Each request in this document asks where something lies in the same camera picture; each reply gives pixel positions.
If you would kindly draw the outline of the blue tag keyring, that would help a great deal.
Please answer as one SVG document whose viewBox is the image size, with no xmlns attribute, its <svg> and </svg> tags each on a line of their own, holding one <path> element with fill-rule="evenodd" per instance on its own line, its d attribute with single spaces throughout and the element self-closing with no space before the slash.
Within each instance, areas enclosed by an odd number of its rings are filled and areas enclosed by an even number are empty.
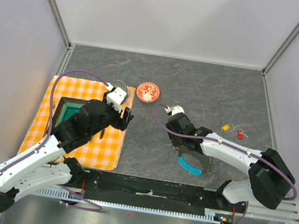
<svg viewBox="0 0 299 224">
<path fill-rule="evenodd" d="M 184 146 L 172 146 L 178 155 L 178 164 L 194 176 L 202 175 L 203 156 L 198 152 L 190 151 Z"/>
</svg>

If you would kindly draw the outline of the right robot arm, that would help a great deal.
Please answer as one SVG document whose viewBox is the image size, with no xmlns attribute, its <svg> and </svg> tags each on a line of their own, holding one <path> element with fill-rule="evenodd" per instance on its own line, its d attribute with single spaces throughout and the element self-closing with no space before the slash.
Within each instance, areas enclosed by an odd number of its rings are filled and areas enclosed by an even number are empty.
<svg viewBox="0 0 299 224">
<path fill-rule="evenodd" d="M 197 159 L 217 158 L 247 176 L 242 181 L 227 180 L 217 189 L 214 202 L 219 209 L 254 201 L 276 210 L 293 190 L 295 179 L 275 150 L 268 148 L 262 152 L 246 148 L 203 126 L 196 128 L 184 113 L 169 115 L 166 128 L 173 146 Z"/>
</svg>

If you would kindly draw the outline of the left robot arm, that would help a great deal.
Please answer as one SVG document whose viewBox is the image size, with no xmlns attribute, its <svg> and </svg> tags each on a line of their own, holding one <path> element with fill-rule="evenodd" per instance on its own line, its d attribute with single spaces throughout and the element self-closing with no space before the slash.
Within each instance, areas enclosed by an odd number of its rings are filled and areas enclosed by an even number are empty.
<svg viewBox="0 0 299 224">
<path fill-rule="evenodd" d="M 87 144 L 110 126 L 124 131 L 133 118 L 129 108 L 122 109 L 106 100 L 89 100 L 35 145 L 0 164 L 0 213 L 39 189 L 66 183 L 79 186 L 84 172 L 76 158 L 67 158 L 47 170 L 42 166 Z"/>
</svg>

